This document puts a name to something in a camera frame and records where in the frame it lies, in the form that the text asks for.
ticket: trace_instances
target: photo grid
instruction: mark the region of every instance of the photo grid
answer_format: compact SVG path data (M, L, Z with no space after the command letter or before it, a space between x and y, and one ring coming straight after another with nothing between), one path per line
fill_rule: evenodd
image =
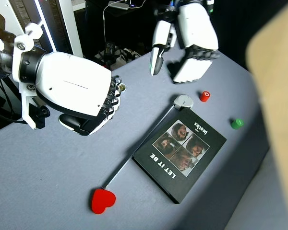
M209 145L177 120L153 146L184 176L188 176Z

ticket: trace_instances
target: red heart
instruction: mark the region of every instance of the red heart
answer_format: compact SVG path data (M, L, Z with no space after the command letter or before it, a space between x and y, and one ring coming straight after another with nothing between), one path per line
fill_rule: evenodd
M95 190L92 199L92 211L96 214L101 214L107 207L114 205L116 197L114 193L98 188Z

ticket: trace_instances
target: robotic arm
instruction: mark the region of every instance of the robotic arm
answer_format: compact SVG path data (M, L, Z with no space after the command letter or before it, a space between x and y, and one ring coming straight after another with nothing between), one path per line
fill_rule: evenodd
M159 73L164 52L174 47L178 38L185 54L173 80L175 82L197 80L210 67L212 59L218 57L217 36L209 18L210 12L213 11L214 0L176 2L175 6L171 4L166 9L156 25L151 54L151 75Z
M43 128L48 109L34 106L39 96L65 114L59 122L80 135L90 135L109 121L120 105L120 77L84 58L62 52L46 52L34 46L42 35L30 23L25 34L15 36L0 29L0 78L12 74L19 83L22 118L32 128Z

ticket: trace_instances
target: black book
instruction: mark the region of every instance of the black book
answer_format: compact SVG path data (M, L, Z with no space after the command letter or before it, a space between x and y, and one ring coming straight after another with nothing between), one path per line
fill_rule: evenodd
M181 203L225 141L191 109L183 108L133 159L174 203Z

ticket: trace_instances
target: gray tabletop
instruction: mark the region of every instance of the gray tabletop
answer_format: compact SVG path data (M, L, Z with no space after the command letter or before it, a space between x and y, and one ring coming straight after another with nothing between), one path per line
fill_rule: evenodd
M268 149L258 95L249 72L224 55L197 82L173 84L165 64L182 54L165 53L153 77L150 54L115 70L127 90L113 119L91 136L61 126L52 109L42 130L20 124L0 130L0 230L223 229ZM211 93L206 103L198 98L204 90ZM92 189L178 94L192 97L192 110L227 139L220 152L178 205L130 161L108 187L116 204L92 213ZM231 118L242 118L244 127L232 129Z

